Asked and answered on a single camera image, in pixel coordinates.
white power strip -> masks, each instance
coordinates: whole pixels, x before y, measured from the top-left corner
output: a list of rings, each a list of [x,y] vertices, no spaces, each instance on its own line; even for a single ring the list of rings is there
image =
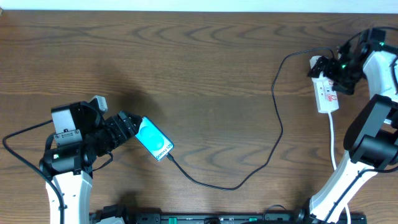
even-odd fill
[[[311,68],[316,64],[320,56],[314,56],[310,60]],[[333,81],[323,75],[319,78],[312,78],[313,87],[315,90],[315,99],[317,100],[317,107],[319,113],[331,113],[337,110],[338,100],[336,91],[332,90]]]

white cable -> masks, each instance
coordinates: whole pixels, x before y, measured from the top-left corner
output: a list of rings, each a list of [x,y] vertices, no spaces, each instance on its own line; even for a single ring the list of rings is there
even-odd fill
[[[331,112],[328,112],[329,123],[330,123],[330,159],[333,166],[333,170],[337,169],[335,161],[335,129],[333,127],[333,119],[331,118]],[[347,224],[351,224],[351,214],[349,214],[348,205],[344,207],[347,214]]]

white wall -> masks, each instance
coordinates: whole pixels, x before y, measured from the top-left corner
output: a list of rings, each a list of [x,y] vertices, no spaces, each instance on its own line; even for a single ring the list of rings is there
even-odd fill
[[[398,13],[398,0],[0,0],[3,9]]]

wooden surface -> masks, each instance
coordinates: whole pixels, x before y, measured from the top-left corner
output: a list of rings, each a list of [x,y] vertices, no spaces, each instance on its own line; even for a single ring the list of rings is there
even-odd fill
[[[235,186],[265,162],[279,135],[271,83],[281,60],[299,50],[334,48],[371,26],[398,26],[398,16],[7,11],[0,18],[0,135],[50,119],[53,106],[103,95],[107,116],[128,110],[151,118],[194,178]],[[90,210],[114,203],[206,213],[301,206],[332,173],[328,118],[317,113],[307,78],[316,54],[286,61],[275,86],[284,136],[269,166],[241,189],[194,185],[131,140],[95,172]],[[333,113],[338,160],[346,129],[368,101],[366,81],[354,96],[339,98],[341,109]],[[38,164],[51,132],[48,125],[9,144]],[[351,211],[364,212],[369,223],[396,223],[397,177],[371,179],[349,203]],[[0,223],[48,223],[44,186],[0,150]]]

